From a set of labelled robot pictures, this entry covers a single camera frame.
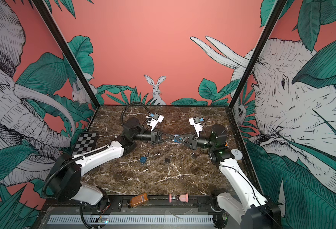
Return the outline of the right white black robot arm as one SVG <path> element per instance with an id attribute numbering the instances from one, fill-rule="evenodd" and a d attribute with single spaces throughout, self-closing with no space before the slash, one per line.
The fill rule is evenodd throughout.
<path id="1" fill-rule="evenodd" d="M 269 198 L 264 197 L 250 182 L 238 164 L 242 154 L 230 149 L 227 144 L 227 131 L 223 125 L 215 124 L 210 136 L 202 136 L 201 124 L 195 125 L 195 134 L 175 136 L 175 141 L 189 149 L 208 149 L 211 162 L 218 167 L 234 189 L 238 199 L 229 193 L 214 197 L 214 209 L 226 211 L 242 229 L 281 229 L 280 208 Z"/>

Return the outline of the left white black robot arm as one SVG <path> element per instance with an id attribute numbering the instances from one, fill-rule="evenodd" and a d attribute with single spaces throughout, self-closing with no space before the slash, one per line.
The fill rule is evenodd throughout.
<path id="1" fill-rule="evenodd" d="M 44 182 L 42 195 L 45 198 L 55 198 L 59 202 L 76 200 L 89 204 L 98 211 L 108 209 L 110 200 L 106 192 L 102 188 L 81 182 L 82 176 L 106 162 L 131 153 L 136 148 L 137 141 L 156 145 L 174 140 L 174 135 L 167 134 L 164 139 L 165 133 L 155 129 L 162 120 L 161 115 L 158 118 L 147 116 L 146 121 L 151 127 L 151 130 L 147 130 L 138 118 L 129 118 L 122 123 L 121 135 L 109 145 L 83 154 L 59 157 Z"/>

